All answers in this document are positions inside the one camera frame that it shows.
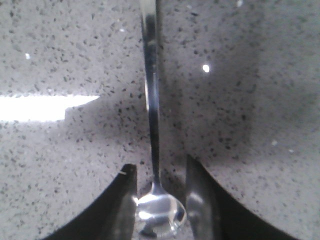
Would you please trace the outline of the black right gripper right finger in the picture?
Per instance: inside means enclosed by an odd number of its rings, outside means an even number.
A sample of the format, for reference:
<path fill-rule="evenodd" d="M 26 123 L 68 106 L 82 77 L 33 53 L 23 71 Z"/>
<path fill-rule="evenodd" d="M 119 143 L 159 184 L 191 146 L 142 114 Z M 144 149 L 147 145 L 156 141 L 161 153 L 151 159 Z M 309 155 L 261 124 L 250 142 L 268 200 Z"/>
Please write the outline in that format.
<path fill-rule="evenodd" d="M 195 158 L 186 159 L 185 200 L 195 240 L 292 240 L 233 198 Z"/>

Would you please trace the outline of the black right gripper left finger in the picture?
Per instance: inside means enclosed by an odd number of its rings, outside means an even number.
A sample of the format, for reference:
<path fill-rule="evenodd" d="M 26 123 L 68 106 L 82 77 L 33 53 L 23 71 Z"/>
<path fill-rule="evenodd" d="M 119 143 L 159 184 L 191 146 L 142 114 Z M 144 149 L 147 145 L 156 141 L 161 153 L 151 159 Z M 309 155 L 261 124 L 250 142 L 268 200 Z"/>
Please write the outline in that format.
<path fill-rule="evenodd" d="M 135 226 L 137 166 L 125 164 L 78 216 L 45 240 L 130 240 Z"/>

